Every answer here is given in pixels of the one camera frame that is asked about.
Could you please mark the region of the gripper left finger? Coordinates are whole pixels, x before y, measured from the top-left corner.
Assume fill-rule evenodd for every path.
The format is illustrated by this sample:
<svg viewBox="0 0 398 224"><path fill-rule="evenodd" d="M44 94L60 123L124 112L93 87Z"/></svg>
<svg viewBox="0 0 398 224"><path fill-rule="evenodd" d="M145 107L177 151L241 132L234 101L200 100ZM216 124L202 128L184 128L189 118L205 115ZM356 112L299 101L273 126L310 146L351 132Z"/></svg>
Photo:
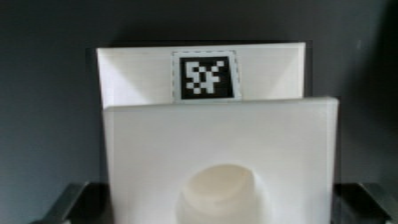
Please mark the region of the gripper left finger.
<svg viewBox="0 0 398 224"><path fill-rule="evenodd" d="M70 183L67 185L44 217L35 220L31 224L70 224L68 215L84 187L84 183Z"/></svg>

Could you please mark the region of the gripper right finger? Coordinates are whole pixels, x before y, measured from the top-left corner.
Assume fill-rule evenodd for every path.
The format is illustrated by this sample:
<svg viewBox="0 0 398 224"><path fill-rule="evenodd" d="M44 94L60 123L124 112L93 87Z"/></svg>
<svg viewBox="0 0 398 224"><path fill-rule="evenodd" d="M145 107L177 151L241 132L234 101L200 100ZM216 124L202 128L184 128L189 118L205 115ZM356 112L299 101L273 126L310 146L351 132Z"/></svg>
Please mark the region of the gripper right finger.
<svg viewBox="0 0 398 224"><path fill-rule="evenodd" d="M376 183L356 184L363 196L358 202L362 224L398 224L398 199Z"/></svg>

